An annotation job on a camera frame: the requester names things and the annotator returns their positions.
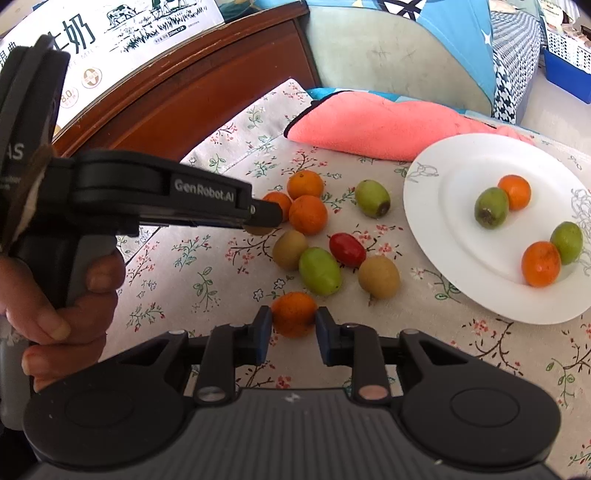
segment black device base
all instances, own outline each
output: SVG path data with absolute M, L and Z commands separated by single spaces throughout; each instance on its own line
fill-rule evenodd
M 542 389 L 417 330 L 383 338 L 321 307 L 316 332 L 326 365 L 352 367 L 351 396 L 237 389 L 235 368 L 265 360 L 268 307 L 250 325 L 168 332 L 47 387 L 25 412 L 44 461 L 30 478 L 556 479 L 543 462 L 560 413 Z

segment pink towel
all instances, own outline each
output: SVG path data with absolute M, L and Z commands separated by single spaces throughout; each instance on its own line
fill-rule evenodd
M 510 127 L 490 127 L 431 102 L 392 102 L 368 92 L 338 92 L 315 102 L 285 129 L 295 142 L 383 160 L 412 161 L 429 145 L 460 134 L 491 133 L 533 142 Z

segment wooden cabinet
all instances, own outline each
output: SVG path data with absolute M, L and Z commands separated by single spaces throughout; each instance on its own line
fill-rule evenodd
M 196 37 L 117 85 L 54 141 L 62 156 L 88 148 L 180 161 L 225 122 L 288 78 L 319 85 L 296 2 Z

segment wooden furniture edge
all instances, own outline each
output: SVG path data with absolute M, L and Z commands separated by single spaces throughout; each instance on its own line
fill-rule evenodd
M 189 65 L 252 34 L 295 20 L 306 15 L 308 11 L 306 3 L 301 1 L 262 10 L 199 35 L 167 51 L 109 90 L 72 124 L 60 131 L 53 141 L 57 153 L 60 156 L 72 155 L 118 113 Z M 311 61 L 307 41 L 303 37 L 298 22 L 294 23 L 302 39 L 302 45 L 306 49 L 306 55 Z M 317 80 L 318 73 L 313 62 L 310 63 L 310 68 L 314 79 Z

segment cow illustration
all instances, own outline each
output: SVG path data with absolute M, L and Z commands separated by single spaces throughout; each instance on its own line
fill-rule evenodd
M 113 10 L 107 12 L 107 18 L 109 22 L 111 22 L 111 27 L 117 27 L 121 25 L 125 20 L 129 20 L 130 18 L 136 16 L 137 13 L 135 8 L 131 8 L 128 5 L 120 5 Z
M 171 9 L 168 4 L 174 1 L 178 1 L 177 8 L 187 6 L 187 0 L 152 0 L 152 12 L 154 13 L 154 16 L 162 17 L 163 15 L 169 14 Z

